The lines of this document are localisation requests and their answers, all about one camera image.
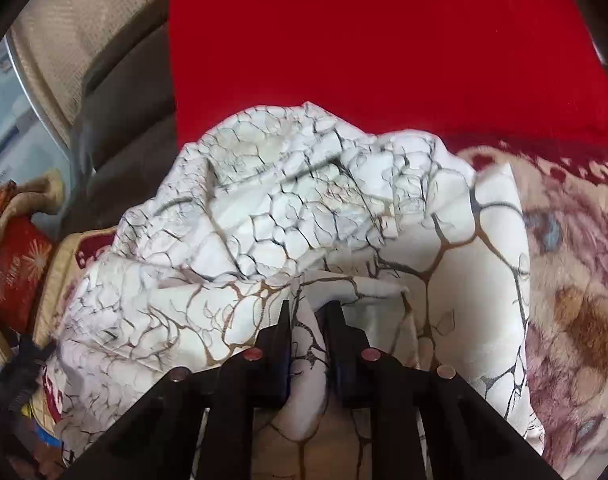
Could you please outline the beige dotted curtain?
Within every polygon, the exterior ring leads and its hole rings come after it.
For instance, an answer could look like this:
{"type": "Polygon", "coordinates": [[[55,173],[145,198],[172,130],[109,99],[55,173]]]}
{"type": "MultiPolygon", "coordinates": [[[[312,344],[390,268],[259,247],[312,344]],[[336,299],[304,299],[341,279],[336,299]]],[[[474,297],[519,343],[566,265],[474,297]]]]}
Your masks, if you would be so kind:
{"type": "Polygon", "coordinates": [[[29,0],[6,42],[38,117],[69,142],[81,84],[93,60],[153,0],[29,0]]]}

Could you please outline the floral red cream blanket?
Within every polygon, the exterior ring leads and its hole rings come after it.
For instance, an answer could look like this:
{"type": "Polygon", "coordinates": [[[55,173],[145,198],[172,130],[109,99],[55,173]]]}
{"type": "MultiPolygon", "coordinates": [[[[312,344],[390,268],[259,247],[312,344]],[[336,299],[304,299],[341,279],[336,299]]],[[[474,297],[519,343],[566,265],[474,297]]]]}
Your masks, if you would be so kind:
{"type": "MultiPolygon", "coordinates": [[[[608,468],[608,151],[441,142],[475,170],[512,170],[530,256],[526,379],[545,430],[537,451],[563,478],[601,478],[608,468]]],[[[70,268],[60,302],[42,314],[39,339],[56,336],[80,278],[112,246],[116,231],[90,234],[91,249],[81,235],[65,240],[61,256],[70,268]]],[[[40,426],[57,437],[62,413],[46,372],[31,406],[40,426]]]]}

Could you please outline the white crackle-pattern garment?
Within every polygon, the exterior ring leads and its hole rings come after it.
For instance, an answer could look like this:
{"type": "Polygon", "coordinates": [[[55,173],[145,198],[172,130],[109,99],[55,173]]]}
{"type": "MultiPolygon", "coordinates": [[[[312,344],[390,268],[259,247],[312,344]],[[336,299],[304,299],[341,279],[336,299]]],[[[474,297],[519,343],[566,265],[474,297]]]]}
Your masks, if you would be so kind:
{"type": "Polygon", "coordinates": [[[473,169],[417,130],[374,136],[321,107],[257,106],[182,148],[84,271],[46,368],[66,464],[168,370],[209,370],[291,310],[294,390],[259,419],[257,479],[366,476],[366,417],[342,414],[316,313],[405,365],[446,364],[535,450],[530,256],[509,165],[473,169]]]}

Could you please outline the beige padded coat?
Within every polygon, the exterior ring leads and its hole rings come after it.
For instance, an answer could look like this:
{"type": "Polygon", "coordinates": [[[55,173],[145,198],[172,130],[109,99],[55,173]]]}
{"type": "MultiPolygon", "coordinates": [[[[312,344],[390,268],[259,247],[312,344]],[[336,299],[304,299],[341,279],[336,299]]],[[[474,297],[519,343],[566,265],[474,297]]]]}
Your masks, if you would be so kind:
{"type": "Polygon", "coordinates": [[[0,246],[12,218],[32,214],[57,214],[65,200],[65,183],[60,170],[50,168],[44,174],[19,185],[0,214],[0,246]]]}

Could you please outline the large red folded quilt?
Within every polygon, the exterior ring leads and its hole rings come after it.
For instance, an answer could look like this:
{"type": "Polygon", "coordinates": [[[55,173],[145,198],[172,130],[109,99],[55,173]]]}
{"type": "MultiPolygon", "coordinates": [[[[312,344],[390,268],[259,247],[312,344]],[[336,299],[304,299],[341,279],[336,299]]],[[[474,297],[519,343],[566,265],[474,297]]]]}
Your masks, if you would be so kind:
{"type": "Polygon", "coordinates": [[[177,138],[315,103],[370,133],[608,145],[608,75],[573,0],[169,0],[177,138]]]}

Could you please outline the dark brown leather sofa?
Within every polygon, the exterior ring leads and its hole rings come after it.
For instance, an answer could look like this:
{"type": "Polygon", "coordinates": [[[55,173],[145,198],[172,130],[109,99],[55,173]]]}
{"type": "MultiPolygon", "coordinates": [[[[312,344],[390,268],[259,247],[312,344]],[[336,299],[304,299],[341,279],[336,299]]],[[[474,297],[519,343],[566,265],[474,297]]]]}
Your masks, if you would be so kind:
{"type": "Polygon", "coordinates": [[[83,76],[70,129],[75,190],[59,237],[116,226],[153,197],[178,155],[168,0],[144,6],[83,76]]]}

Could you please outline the red gift box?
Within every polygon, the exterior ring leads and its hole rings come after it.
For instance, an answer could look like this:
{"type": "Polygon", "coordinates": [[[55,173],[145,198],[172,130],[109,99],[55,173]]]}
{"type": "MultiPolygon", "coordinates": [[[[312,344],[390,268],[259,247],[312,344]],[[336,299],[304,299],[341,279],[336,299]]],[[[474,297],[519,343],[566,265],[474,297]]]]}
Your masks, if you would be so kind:
{"type": "Polygon", "coordinates": [[[30,220],[14,217],[0,244],[0,328],[31,330],[37,292],[48,271],[53,243],[30,220]]]}

